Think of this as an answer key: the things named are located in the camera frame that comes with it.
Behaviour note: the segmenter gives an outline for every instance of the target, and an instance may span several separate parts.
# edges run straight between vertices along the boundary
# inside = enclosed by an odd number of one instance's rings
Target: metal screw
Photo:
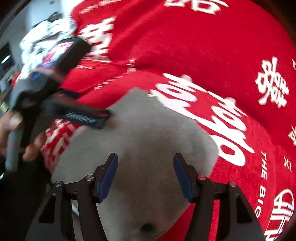
[[[54,183],[54,185],[56,186],[56,187],[60,187],[61,185],[62,185],[62,181],[56,181],[55,183]]]
[[[204,181],[207,179],[205,175],[198,175],[197,178],[201,181]]]
[[[87,180],[87,181],[92,181],[93,179],[94,179],[93,175],[88,175],[85,177],[85,180]]]
[[[230,185],[231,187],[235,188],[235,187],[237,186],[237,183],[234,182],[234,181],[230,181],[230,182],[229,182],[229,185]]]

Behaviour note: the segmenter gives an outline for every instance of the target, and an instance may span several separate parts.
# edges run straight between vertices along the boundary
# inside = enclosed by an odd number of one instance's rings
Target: white chinese character
[[[194,11],[200,11],[205,12],[209,14],[215,14],[215,12],[220,11],[220,7],[216,4],[221,4],[225,7],[228,7],[228,5],[221,1],[221,0],[211,0],[211,1],[202,1],[202,0],[166,0],[164,6],[166,7],[185,7],[185,3],[191,1],[191,9]],[[200,7],[200,4],[208,5],[207,8]]]
[[[80,37],[92,44],[91,52],[86,54],[87,59],[93,59],[103,62],[110,62],[108,57],[104,54],[108,53],[108,47],[112,39],[112,33],[105,33],[113,30],[116,17],[104,19],[98,24],[89,24],[86,28],[80,31]]]
[[[281,106],[286,106],[287,104],[286,99],[284,99],[284,95],[289,94],[289,89],[286,81],[282,78],[280,73],[276,72],[277,61],[278,59],[276,57],[272,58],[272,64],[270,61],[262,60],[261,66],[264,73],[258,72],[255,83],[258,85],[259,92],[261,94],[265,94],[265,96],[259,99],[259,104],[265,105],[268,97],[270,96],[271,102],[275,102],[278,108],[280,108]]]
[[[268,227],[264,233],[266,241],[275,240],[285,228],[294,212],[294,196],[290,189],[285,189],[274,199],[274,208]]]
[[[288,137],[293,141],[294,146],[296,146],[296,126],[295,129],[292,127],[292,131],[288,134]]]

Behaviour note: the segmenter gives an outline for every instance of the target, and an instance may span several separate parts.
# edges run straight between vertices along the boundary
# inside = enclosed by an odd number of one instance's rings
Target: gray handle
[[[24,128],[11,131],[7,139],[5,169],[8,172],[16,172],[19,161],[19,150]]]

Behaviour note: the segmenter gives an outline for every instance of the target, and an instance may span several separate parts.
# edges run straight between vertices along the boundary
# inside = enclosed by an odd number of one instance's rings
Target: red cloth
[[[293,212],[296,192],[291,128],[296,52],[280,24],[249,0],[85,0],[73,18],[76,34],[90,41],[95,53],[69,73],[63,87],[81,93],[79,102],[99,108],[139,87],[196,119],[221,147],[210,178],[236,181],[266,239],[273,240]],[[183,74],[204,90],[176,78]],[[237,108],[223,100],[228,96]],[[43,154],[51,171],[76,128],[59,121],[48,133]],[[183,240],[192,210],[159,240]],[[217,220],[215,207],[210,240]]]
[[[15,83],[17,82],[18,77],[20,76],[20,72],[18,72],[11,81],[11,87],[13,88],[15,86]]]

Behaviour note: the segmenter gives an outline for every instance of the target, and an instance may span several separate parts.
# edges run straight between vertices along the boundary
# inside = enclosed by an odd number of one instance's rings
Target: human hand
[[[10,131],[20,127],[23,117],[19,112],[7,111],[0,118],[0,155],[6,156],[7,137]],[[37,158],[37,155],[46,142],[45,132],[40,133],[34,140],[34,143],[28,145],[23,155],[25,162],[31,162]]]

